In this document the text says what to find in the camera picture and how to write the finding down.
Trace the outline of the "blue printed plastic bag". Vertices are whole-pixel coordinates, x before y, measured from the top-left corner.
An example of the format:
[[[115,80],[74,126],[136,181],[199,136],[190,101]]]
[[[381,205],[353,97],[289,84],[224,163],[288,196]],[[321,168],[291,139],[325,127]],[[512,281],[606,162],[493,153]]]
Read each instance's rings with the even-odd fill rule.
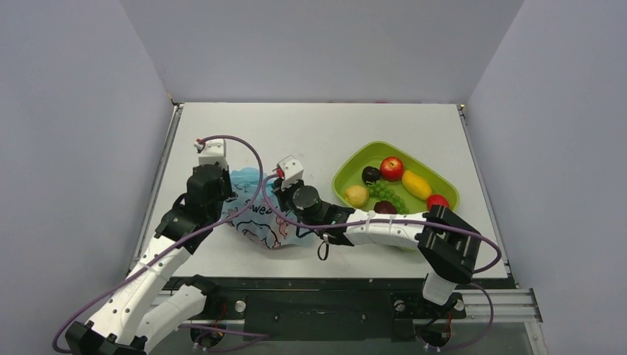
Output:
[[[238,213],[253,197],[259,183],[259,170],[246,167],[230,173],[235,196],[223,204],[222,218]],[[308,247],[314,242],[314,235],[306,230],[296,230],[296,226],[286,223],[274,214],[261,193],[249,204],[246,212],[228,222],[238,233],[266,249],[281,249],[287,246]]]

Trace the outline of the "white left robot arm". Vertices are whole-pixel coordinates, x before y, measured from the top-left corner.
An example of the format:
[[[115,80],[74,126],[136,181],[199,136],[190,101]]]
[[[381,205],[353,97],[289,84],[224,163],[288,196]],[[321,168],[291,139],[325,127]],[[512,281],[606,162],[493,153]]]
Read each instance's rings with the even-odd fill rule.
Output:
[[[162,216],[140,260],[122,286],[86,322],[73,321],[64,337],[70,354],[147,354],[188,319],[220,310],[220,288],[194,275],[156,308],[163,287],[220,222],[234,193],[225,163],[193,168],[186,192]]]

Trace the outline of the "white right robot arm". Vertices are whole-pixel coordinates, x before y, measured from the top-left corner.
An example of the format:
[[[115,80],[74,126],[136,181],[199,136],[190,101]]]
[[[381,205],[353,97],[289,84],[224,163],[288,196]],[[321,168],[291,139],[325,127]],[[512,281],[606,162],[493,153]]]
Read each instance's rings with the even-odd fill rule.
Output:
[[[478,231],[446,206],[416,214],[382,214],[342,207],[320,199],[301,180],[272,183],[282,212],[291,212],[298,229],[307,228],[323,243],[337,246],[376,244],[419,251],[430,265],[418,309],[427,316],[442,311],[458,285],[468,285],[475,273],[481,245]]]

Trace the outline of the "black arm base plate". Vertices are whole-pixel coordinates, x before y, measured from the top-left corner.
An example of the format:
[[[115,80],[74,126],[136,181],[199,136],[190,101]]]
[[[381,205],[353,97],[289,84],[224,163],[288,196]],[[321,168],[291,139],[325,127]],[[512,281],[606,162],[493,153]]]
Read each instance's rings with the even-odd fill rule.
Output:
[[[245,338],[271,341],[412,341],[449,320],[467,318],[456,289],[444,305],[426,301],[422,279],[266,279],[209,277],[210,289],[193,321],[241,321]]]

